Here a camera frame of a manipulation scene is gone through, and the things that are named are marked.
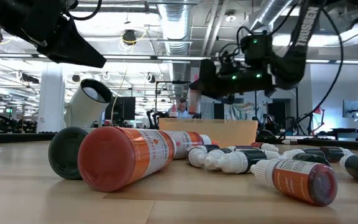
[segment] ceiling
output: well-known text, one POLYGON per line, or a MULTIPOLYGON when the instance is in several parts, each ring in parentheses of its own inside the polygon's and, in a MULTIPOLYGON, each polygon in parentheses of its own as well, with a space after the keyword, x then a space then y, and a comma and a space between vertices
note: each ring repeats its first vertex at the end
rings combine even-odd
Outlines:
MULTIPOLYGON (((104 4, 117 3, 117 1, 104 0, 104 4)), ((186 42, 190 44, 188 55, 201 56, 201 49, 203 47, 204 37, 207 31, 207 24, 211 18, 211 8, 213 0, 199 0, 198 4, 191 5, 190 16, 190 36, 186 42)), ((123 8, 126 5, 119 1, 123 8)), ((235 42, 236 32, 239 26, 244 24, 248 15, 259 10, 261 0, 232 0, 227 5, 227 10, 234 10, 236 17, 235 21, 228 22, 223 19, 217 39, 211 51, 211 55, 216 55, 220 49, 230 42, 235 42)), ((221 4, 218 6, 218 13, 216 20, 219 17, 221 4)), ((347 38, 347 47, 345 48, 346 59, 358 60, 358 29, 353 30, 351 33, 346 33, 346 28, 352 23, 352 19, 357 15, 357 11, 353 8, 342 12, 342 9, 348 9, 348 6, 338 5, 332 7, 330 14, 334 20, 340 24, 340 29, 343 37, 347 38)), ((88 15, 90 12, 72 12, 74 16, 82 17, 88 15)), ((278 54, 283 54, 286 51, 286 44, 288 36, 293 29, 296 22, 296 13, 292 15, 288 22, 282 27, 278 33, 275 41, 275 51, 278 54)), ((277 25, 283 19, 279 17, 275 23, 277 25)), ((166 55, 165 41, 163 30, 160 23, 160 16, 153 13, 138 13, 138 12, 105 12, 102 11, 94 18, 88 21, 76 21, 78 32, 87 40, 97 51, 103 55, 166 55), (134 48, 125 46, 122 43, 121 35, 125 30, 135 30, 137 43, 134 48)), ((310 59, 338 59, 337 38, 329 23, 321 19, 320 31, 321 35, 328 35, 318 37, 315 35, 314 42, 316 46, 310 47, 308 56, 310 59)), ((2 32, 4 41, 0 44, 0 54, 37 54, 35 47, 17 37, 13 37, 6 32, 2 32)), ((25 83, 21 81, 22 74, 30 75, 42 81, 42 70, 46 67, 47 60, 32 60, 27 59, 9 59, 0 58, 0 108, 1 105, 19 106, 18 112, 24 112, 26 115, 37 112, 39 101, 39 84, 25 83)), ((155 63, 128 63, 128 62, 108 62, 103 68, 92 68, 79 65, 64 64, 65 73, 67 74, 67 91, 66 101, 69 101, 73 96, 78 82, 72 80, 73 75, 79 75, 81 79, 94 78, 103 82, 108 86, 114 95, 119 96, 136 96, 137 99, 137 112, 144 113, 154 107, 154 93, 155 84, 150 83, 148 75, 153 75, 158 81, 171 81, 172 63, 159 61, 155 63)), ((177 87, 171 84, 163 86, 161 84, 162 93, 158 99, 158 107, 167 109, 171 106, 172 100, 178 95, 186 92, 186 86, 177 87)))

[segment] orange label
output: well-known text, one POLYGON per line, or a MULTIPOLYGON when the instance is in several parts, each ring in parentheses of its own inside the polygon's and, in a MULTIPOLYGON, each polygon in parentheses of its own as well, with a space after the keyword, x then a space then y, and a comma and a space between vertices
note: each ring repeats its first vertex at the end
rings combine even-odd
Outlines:
POLYGON ((283 160, 274 170, 274 186, 281 193, 314 203, 309 194, 308 180, 310 171, 318 163, 283 160))
POLYGON ((203 144, 203 139, 198 133, 184 131, 164 131, 174 141, 177 147, 174 159, 186 158, 186 149, 190 146, 199 146, 203 144))
POLYGON ((176 146, 163 131, 122 128, 135 149, 135 169, 127 184, 167 166, 173 159, 176 146))

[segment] man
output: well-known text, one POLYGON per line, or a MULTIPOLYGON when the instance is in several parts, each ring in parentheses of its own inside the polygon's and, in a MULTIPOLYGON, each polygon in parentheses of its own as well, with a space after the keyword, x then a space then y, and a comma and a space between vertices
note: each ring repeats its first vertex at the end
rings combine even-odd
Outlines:
POLYGON ((177 103, 179 119, 191 119, 191 116, 189 112, 187 112, 186 107, 187 107, 186 100, 184 98, 180 98, 180 100, 178 100, 177 103))

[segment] wooden table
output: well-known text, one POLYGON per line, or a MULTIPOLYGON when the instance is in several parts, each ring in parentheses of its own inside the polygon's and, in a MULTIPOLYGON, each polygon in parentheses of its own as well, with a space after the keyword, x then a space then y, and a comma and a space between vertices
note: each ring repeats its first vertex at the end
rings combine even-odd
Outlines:
POLYGON ((358 224, 358 182, 339 164, 336 200, 315 207, 259 185, 252 174, 208 172, 185 161, 119 192, 94 192, 83 181, 59 178, 47 148, 48 142, 0 144, 0 223, 358 224))

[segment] desk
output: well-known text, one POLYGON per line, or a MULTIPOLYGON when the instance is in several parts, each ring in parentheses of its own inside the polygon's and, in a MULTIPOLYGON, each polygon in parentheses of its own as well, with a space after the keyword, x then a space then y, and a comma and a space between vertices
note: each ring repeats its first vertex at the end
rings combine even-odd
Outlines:
MULTIPOLYGON (((303 146, 280 146, 280 153, 294 147, 303 146)), ((315 207, 259 185, 252 174, 208 172, 183 160, 119 192, 95 192, 59 178, 47 150, 48 142, 0 144, 0 224, 358 224, 358 182, 339 164, 336 200, 315 207)))
POLYGON ((356 128, 333 128, 332 132, 335 140, 339 140, 339 138, 354 138, 358 141, 358 129, 356 128))

